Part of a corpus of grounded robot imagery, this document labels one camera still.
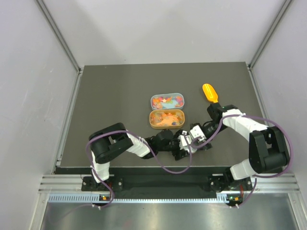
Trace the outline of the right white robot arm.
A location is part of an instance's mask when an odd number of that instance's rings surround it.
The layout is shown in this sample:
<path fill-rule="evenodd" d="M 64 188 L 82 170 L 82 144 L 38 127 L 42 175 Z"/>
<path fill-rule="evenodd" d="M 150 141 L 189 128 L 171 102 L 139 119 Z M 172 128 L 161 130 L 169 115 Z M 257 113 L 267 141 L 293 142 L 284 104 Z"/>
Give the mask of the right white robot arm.
<path fill-rule="evenodd" d="M 226 187 L 234 190 L 246 178 L 289 166 L 291 158 L 280 128 L 258 123 L 256 117 L 245 116 L 233 105 L 212 103 L 207 112 L 211 121 L 201 126 L 206 143 L 228 127 L 248 141 L 248 158 L 227 168 L 222 179 L 211 182 L 218 191 Z"/>

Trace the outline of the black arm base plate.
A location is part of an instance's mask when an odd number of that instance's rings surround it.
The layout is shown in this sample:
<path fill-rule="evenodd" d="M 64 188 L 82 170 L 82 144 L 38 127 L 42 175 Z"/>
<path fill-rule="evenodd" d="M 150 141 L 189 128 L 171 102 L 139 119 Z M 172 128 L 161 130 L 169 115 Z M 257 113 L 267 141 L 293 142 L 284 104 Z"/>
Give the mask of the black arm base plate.
<path fill-rule="evenodd" d="M 227 185 L 220 174 L 117 174 L 105 183 L 115 198 L 213 198 L 220 192 L 241 195 L 252 189 L 249 178 Z"/>

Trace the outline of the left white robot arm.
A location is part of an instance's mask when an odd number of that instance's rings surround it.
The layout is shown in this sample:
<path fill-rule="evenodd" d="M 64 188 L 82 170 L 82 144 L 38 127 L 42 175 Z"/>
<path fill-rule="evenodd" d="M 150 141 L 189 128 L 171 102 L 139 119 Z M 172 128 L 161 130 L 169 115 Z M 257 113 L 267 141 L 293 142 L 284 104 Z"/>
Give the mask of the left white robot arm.
<path fill-rule="evenodd" d="M 171 152 L 175 160 L 192 157 L 196 149 L 191 146 L 191 136 L 183 130 L 173 133 L 163 129 L 155 136 L 141 138 L 128 131 L 122 123 L 116 123 L 93 133 L 86 144 L 90 157 L 92 184 L 104 190 L 109 183 L 110 163 L 124 152 L 132 153 L 142 159 L 151 159 L 159 152 Z"/>

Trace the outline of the orange plastic scoop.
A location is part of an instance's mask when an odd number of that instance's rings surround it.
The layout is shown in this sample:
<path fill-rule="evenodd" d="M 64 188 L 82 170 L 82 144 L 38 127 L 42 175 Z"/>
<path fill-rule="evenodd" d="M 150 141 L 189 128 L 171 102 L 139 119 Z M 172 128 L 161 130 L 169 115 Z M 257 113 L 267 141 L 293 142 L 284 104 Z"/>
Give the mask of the orange plastic scoop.
<path fill-rule="evenodd" d="M 211 103 L 218 103 L 218 94 L 215 91 L 214 87 L 208 83 L 203 84 L 202 86 L 203 93 L 206 99 Z"/>

